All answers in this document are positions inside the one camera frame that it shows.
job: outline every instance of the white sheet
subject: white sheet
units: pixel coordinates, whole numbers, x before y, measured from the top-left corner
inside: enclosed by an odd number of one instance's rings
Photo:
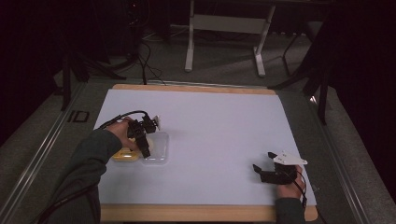
[[[109,90],[95,128],[133,110],[161,117],[168,162],[110,160],[101,203],[272,205],[275,186],[262,183],[252,164],[273,171],[268,151],[299,156],[276,95]],[[304,176],[307,203],[316,204]]]

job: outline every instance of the white object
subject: white object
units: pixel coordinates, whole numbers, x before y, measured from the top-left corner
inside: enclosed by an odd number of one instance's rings
[[[165,132],[149,133],[147,139],[151,155],[143,159],[142,162],[144,164],[166,164],[169,135]]]
[[[237,32],[260,35],[260,42],[254,47],[253,54],[256,61],[257,73],[259,77],[265,76],[262,62],[262,47],[271,25],[276,6],[271,5],[270,10],[264,19],[237,18],[216,15],[202,15],[194,13],[194,1],[190,0],[190,23],[189,23],[189,45],[187,47],[186,63],[184,70],[192,71],[194,55],[194,30],[211,30],[223,32]]]
[[[285,151],[278,154],[274,158],[274,162],[282,164],[282,165],[307,165],[308,161],[303,160],[299,157],[293,156]]]
[[[158,115],[154,116],[154,120],[155,120],[155,122],[157,122],[158,131],[160,131],[161,130],[161,119],[160,119],[160,116],[158,116]]]

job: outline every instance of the white metal leg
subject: white metal leg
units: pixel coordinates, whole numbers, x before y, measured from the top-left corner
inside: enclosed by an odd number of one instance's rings
[[[273,5],[268,12],[267,19],[265,20],[264,26],[262,27],[261,39],[258,47],[253,48],[254,57],[256,59],[257,73],[259,77],[265,76],[264,65],[262,62],[262,46],[264,45],[265,38],[268,35],[268,30],[270,29],[272,17],[274,16],[276,6]]]
[[[184,66],[186,72],[192,71],[194,58],[194,1],[191,0],[190,4],[189,45],[187,47],[186,65]]]
[[[248,34],[260,34],[261,40],[259,46],[253,48],[257,71],[259,77],[265,76],[264,65],[262,63],[262,46],[265,37],[268,35],[271,20],[274,16],[276,6],[271,6],[266,19],[252,18],[230,18],[213,15],[194,15],[194,0],[190,0],[190,26],[189,26],[189,45],[187,48],[185,71],[192,71],[192,62],[194,56],[194,29],[198,30],[216,30],[225,32],[241,32]]]

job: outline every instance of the wire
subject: wire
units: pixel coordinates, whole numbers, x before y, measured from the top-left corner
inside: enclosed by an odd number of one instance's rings
[[[291,178],[291,176],[288,173],[286,173],[286,172],[284,172],[282,170],[279,170],[279,171],[282,172],[283,174],[285,174],[290,180],[292,180],[294,185],[297,187],[297,189],[303,194],[303,201],[301,202],[301,206],[303,207],[303,210],[305,211],[306,201],[307,201],[306,196],[305,196],[306,188],[302,189],[300,187],[300,185],[298,185],[298,183],[295,181],[295,179]],[[296,172],[303,178],[304,183],[306,183],[304,176],[300,172],[298,172],[298,171],[296,171]]]
[[[324,224],[327,224],[326,219],[324,219],[324,217],[323,217],[323,215],[320,213],[318,207],[317,207],[317,211],[318,211],[318,215],[319,215],[320,219],[322,220],[322,222],[323,222]]]
[[[114,119],[108,120],[105,123],[103,123],[101,126],[99,126],[99,129],[104,129],[105,127],[107,127],[108,125],[111,125],[113,123],[115,123],[117,120],[125,118],[128,115],[132,115],[132,114],[144,114],[145,116],[148,116],[149,114],[146,111],[143,110],[135,110],[135,111],[131,111],[128,113],[125,113],[123,115],[118,115],[116,116]]]
[[[159,79],[161,81],[161,83],[166,86],[165,82],[160,78],[160,76],[163,74],[163,71],[161,71],[158,68],[153,68],[153,67],[149,66],[149,57],[151,55],[151,47],[148,44],[146,44],[145,42],[142,42],[142,45],[144,45],[148,49],[148,56],[146,59],[143,58],[143,56],[140,54],[138,57],[140,65],[142,66],[142,77],[143,77],[144,84],[147,85],[147,79],[146,79],[146,67],[147,67],[149,69],[149,71],[154,75],[153,78],[149,78],[149,79]],[[153,70],[159,71],[160,74],[157,75]]]

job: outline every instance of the metal frame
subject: metal frame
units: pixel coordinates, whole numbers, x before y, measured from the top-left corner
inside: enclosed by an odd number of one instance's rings
[[[23,200],[26,192],[32,185],[35,180],[35,176],[41,168],[41,165],[44,163],[47,155],[50,153],[53,144],[55,143],[59,133],[64,126],[66,119],[69,117],[71,112],[71,107],[73,103],[77,100],[79,94],[85,88],[85,83],[78,83],[76,87],[76,94],[73,96],[72,101],[68,105],[65,111],[63,111],[58,118],[55,120],[55,123],[52,125],[49,133],[44,139],[43,143],[40,145],[40,148],[33,156],[32,160],[29,162],[20,178],[18,179],[16,185],[8,196],[6,203],[0,210],[0,223],[9,223],[15,214],[18,205]]]
[[[276,6],[271,5],[265,20],[252,18],[235,18],[213,15],[194,14],[194,0],[190,0],[190,25],[189,25],[189,45],[187,47],[186,72],[192,71],[194,55],[194,29],[212,30],[223,32],[237,32],[260,35],[260,43],[253,48],[259,77],[265,76],[264,65],[262,62],[262,47],[274,16]]]
[[[356,221],[361,224],[371,223],[370,219],[367,217],[363,205],[361,204],[361,200],[359,199],[359,196],[353,187],[352,181],[347,173],[347,169],[340,159],[338,148],[332,140],[332,135],[330,134],[327,126],[322,125],[320,117],[317,116],[316,110],[318,108],[318,105],[316,104],[316,101],[312,103],[311,101],[307,100],[307,102],[309,103],[309,110],[312,113],[313,118],[315,119],[315,123],[318,125],[318,129],[321,131],[321,136],[323,136],[323,140],[329,148],[334,171],[336,172],[336,175],[340,180],[340,185],[343,188],[346,199],[349,202],[349,206]]]

